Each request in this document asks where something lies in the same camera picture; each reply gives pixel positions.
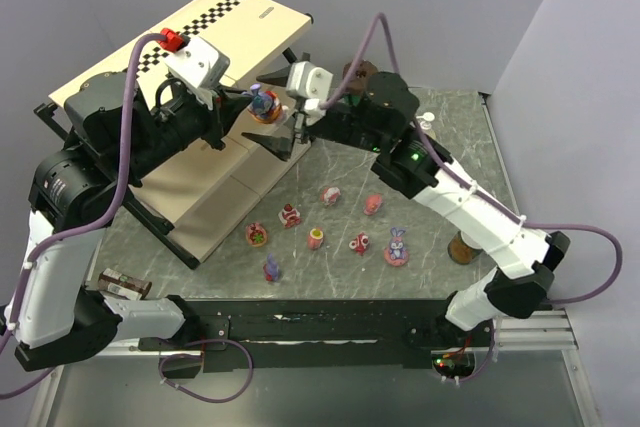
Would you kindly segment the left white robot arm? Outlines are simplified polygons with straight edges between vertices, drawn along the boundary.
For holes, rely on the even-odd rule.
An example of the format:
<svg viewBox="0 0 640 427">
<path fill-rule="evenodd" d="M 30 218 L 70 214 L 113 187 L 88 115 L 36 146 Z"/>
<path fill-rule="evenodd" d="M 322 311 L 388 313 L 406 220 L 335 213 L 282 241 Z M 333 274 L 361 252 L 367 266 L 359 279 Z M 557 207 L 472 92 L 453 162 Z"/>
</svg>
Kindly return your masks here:
<svg viewBox="0 0 640 427">
<path fill-rule="evenodd" d="M 89 359 L 117 340 L 182 346 L 201 335 L 198 316 L 177 295 L 117 299 L 85 286 L 99 244 L 117 210 L 132 202 L 133 189 L 196 140 L 222 149 L 249 104 L 227 87 L 214 88 L 206 104 L 177 77 L 160 89 L 170 99 L 148 106 L 132 72 L 106 72 L 65 101 L 72 128 L 34 174 L 27 252 L 1 317 L 2 336 L 16 340 L 16 359 L 28 372 Z"/>
</svg>

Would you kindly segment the purple sitting bunny toy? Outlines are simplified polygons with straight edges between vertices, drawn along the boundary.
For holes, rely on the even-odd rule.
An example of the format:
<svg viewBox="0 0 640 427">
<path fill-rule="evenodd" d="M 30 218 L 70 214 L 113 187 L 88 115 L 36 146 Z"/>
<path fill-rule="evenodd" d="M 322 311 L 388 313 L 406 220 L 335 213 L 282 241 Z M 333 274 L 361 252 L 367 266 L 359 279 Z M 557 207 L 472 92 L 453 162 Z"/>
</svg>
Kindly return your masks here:
<svg viewBox="0 0 640 427">
<path fill-rule="evenodd" d="M 263 266 L 263 272 L 265 280 L 268 282 L 277 282 L 280 279 L 280 267 L 271 253 L 267 255 L 266 262 Z"/>
</svg>

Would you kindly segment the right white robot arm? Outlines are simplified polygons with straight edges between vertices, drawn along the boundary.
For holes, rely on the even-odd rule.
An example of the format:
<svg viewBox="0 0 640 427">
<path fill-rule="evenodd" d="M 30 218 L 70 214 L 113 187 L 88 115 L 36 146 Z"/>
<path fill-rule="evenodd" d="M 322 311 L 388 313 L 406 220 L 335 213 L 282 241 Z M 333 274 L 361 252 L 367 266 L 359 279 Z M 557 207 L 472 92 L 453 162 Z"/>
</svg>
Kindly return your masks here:
<svg viewBox="0 0 640 427">
<path fill-rule="evenodd" d="M 569 238 L 509 218 L 503 204 L 420 128 L 419 99 L 399 74 L 374 73 L 356 104 L 338 101 L 330 107 L 324 104 L 332 76 L 309 61 L 257 80 L 284 88 L 294 99 L 293 126 L 287 137 L 250 133 L 248 139 L 280 160 L 290 157 L 295 142 L 309 138 L 373 152 L 371 169 L 384 184 L 439 214 L 493 259 L 489 274 L 451 295 L 446 310 L 432 323 L 434 333 L 461 336 L 498 315 L 526 319 L 538 309 Z"/>
</svg>

